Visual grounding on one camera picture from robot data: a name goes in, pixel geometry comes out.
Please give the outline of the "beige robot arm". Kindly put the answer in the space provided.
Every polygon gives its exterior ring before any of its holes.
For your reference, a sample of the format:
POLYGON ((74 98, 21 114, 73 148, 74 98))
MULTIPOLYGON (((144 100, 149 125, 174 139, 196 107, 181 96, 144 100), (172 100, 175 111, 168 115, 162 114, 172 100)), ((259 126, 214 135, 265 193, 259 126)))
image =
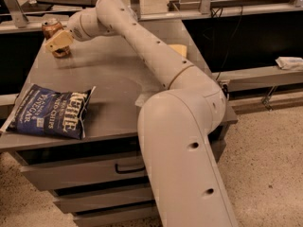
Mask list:
POLYGON ((208 135, 223 121, 218 83, 140 25, 121 0, 97 0, 47 40, 50 51, 117 34, 137 53, 163 90, 142 106, 139 144, 163 227, 238 227, 208 135))

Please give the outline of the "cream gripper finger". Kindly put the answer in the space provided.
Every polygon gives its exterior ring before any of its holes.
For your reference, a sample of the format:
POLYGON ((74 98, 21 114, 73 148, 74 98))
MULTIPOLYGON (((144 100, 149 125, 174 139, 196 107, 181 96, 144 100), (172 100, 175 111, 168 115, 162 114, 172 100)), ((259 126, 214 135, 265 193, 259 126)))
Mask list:
POLYGON ((73 43, 73 36, 70 31, 57 31, 50 39, 45 42, 45 48, 50 52, 69 46, 73 43))

